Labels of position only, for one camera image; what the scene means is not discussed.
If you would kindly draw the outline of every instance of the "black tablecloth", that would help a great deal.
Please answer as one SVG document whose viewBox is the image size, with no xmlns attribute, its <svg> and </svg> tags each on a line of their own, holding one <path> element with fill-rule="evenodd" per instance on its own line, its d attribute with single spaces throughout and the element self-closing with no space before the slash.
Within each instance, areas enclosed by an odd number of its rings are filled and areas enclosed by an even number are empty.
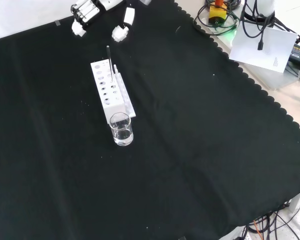
<svg viewBox="0 0 300 240">
<path fill-rule="evenodd" d="M 300 129 L 169 0 L 0 39 L 0 240 L 217 240 L 300 192 Z M 90 63 L 136 111 L 117 146 Z"/>
</svg>

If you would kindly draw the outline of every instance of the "yellow device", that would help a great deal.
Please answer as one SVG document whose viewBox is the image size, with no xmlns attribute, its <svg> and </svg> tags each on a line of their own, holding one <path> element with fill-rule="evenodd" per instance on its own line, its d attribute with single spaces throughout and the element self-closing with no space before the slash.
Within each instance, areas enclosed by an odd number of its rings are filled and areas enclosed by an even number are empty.
<svg viewBox="0 0 300 240">
<path fill-rule="evenodd" d="M 216 6 L 210 6 L 210 11 L 209 11 L 209 24 L 213 26 L 220 26 L 221 24 L 224 24 L 227 18 L 227 6 L 223 3 L 222 1 L 215 1 Z"/>
</svg>

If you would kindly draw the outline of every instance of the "paper sheet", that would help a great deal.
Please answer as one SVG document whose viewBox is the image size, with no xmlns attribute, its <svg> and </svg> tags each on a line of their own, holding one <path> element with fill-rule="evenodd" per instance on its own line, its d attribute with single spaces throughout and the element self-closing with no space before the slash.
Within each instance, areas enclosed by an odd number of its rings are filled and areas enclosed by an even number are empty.
<svg viewBox="0 0 300 240">
<path fill-rule="evenodd" d="M 244 26 L 250 36 L 260 32 L 255 24 L 245 23 Z M 263 34 L 263 50 L 258 50 L 261 35 L 247 37 L 241 23 L 232 42 L 229 58 L 283 73 L 297 36 L 296 33 L 267 27 Z"/>
</svg>

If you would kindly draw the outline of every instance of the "white backdrop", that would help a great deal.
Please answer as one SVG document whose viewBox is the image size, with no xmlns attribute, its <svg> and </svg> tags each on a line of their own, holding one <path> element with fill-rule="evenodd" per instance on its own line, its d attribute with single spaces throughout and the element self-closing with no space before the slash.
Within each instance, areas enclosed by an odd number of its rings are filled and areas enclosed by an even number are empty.
<svg viewBox="0 0 300 240">
<path fill-rule="evenodd" d="M 0 38 L 71 16 L 77 0 L 0 0 Z"/>
</svg>

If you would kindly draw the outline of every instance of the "clear glass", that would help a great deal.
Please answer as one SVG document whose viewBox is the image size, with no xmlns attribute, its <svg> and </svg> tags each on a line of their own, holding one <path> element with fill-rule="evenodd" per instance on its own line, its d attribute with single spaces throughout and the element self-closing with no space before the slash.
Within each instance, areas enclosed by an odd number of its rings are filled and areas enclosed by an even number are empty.
<svg viewBox="0 0 300 240">
<path fill-rule="evenodd" d="M 132 132 L 131 118 L 123 113 L 115 113 L 110 118 L 110 127 L 114 142 L 119 146 L 128 146 L 134 140 Z"/>
</svg>

